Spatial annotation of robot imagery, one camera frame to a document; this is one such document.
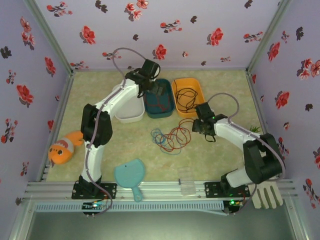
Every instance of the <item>plastic container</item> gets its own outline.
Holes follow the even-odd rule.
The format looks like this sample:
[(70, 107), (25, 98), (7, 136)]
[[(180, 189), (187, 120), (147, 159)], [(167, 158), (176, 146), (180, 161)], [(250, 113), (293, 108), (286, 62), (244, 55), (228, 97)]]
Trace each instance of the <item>plastic container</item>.
[(196, 117), (195, 107), (205, 102), (204, 94), (198, 80), (192, 77), (179, 78), (171, 83), (171, 87), (175, 107), (179, 116), (182, 118)]
[(175, 110), (175, 100), (170, 82), (166, 79), (158, 79), (158, 83), (165, 84), (162, 96), (146, 92), (143, 96), (146, 114), (152, 119), (167, 118)]
[[(114, 86), (112, 91), (116, 90), (120, 84)], [(140, 121), (144, 117), (145, 105), (143, 98), (134, 96), (127, 101), (116, 113), (115, 118), (123, 124), (134, 123)]]

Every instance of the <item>white cable tray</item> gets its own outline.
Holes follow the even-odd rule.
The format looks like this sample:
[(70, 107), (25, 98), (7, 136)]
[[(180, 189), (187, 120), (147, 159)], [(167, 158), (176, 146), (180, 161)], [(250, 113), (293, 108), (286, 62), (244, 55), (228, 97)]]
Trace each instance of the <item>white cable tray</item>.
[[(82, 202), (39, 202), (35, 211), (40, 213), (67, 213), (67, 212), (99, 212), (99, 210), (82, 209)], [(220, 200), (212, 201), (143, 201), (143, 202), (113, 202), (108, 212), (166, 212), (166, 211), (216, 211), (223, 210), (224, 203)]]

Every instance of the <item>gray floor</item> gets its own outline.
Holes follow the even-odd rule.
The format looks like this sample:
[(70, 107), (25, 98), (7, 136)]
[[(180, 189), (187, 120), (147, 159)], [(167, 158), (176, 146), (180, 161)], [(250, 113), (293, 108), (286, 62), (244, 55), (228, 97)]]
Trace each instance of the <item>gray floor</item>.
[(28, 240), (293, 240), (286, 207), (204, 212), (36, 213)]

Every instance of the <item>blue cable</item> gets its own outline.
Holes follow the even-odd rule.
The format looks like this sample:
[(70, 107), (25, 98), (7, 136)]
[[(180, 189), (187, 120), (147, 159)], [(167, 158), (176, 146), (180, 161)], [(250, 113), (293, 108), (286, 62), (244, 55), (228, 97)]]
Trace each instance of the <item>blue cable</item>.
[[(167, 138), (165, 137), (165, 135), (161, 132), (161, 130), (159, 128), (155, 128), (153, 129), (151, 132), (150, 132), (151, 136), (152, 136), (152, 142), (154, 144), (160, 144), (164, 147), (166, 147), (169, 143), (165, 144), (164, 143), (166, 142)], [(162, 147), (160, 147), (160, 150), (161, 152), (165, 153), (165, 154), (168, 154), (168, 155), (178, 155), (181, 153), (181, 144), (180, 144), (180, 149), (179, 149), (179, 152), (177, 153), (172, 153), (172, 152), (167, 152), (165, 151)]]

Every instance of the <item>enclosure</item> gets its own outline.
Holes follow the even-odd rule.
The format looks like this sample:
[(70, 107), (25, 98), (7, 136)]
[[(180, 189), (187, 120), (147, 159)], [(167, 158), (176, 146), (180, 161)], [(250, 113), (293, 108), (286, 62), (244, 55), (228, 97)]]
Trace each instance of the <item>enclosure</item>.
[[(317, 239), (317, 3), (4, 0), (0, 239)], [(84, 203), (90, 201), (73, 199), (86, 147), (75, 146), (64, 164), (53, 164), (48, 152), (56, 141), (80, 131), (87, 104), (99, 103), (122, 82), (113, 61), (124, 74), (143, 66), (144, 59), (131, 51), (114, 52), (121, 47), (159, 64), (157, 79), (168, 80), (173, 95), (177, 80), (185, 78), (197, 80), (205, 101), (221, 92), (233, 95), (239, 111), (232, 121), (276, 140), (285, 164), (285, 179), (277, 182), (283, 205), (257, 209), (248, 202), (234, 218), (223, 216), (226, 201), (243, 196), (209, 198), (206, 184), (242, 168), (242, 150), (223, 137), (208, 141), (192, 132), (190, 121), (183, 123), (188, 143), (165, 151), (153, 131), (170, 133), (185, 117), (176, 109), (177, 98), (168, 116), (150, 117), (151, 105), (143, 98), (139, 121), (112, 118), (112, 138), (101, 161), (102, 182), (112, 185), (117, 166), (141, 159), (143, 201), (135, 202), (130, 188), (115, 184), (110, 212), (87, 219)], [(209, 106), (216, 115), (237, 110), (226, 95), (214, 97)], [(182, 194), (182, 170), (194, 194)], [(244, 199), (251, 193), (247, 189)], [(237, 231), (228, 231), (230, 226)]]

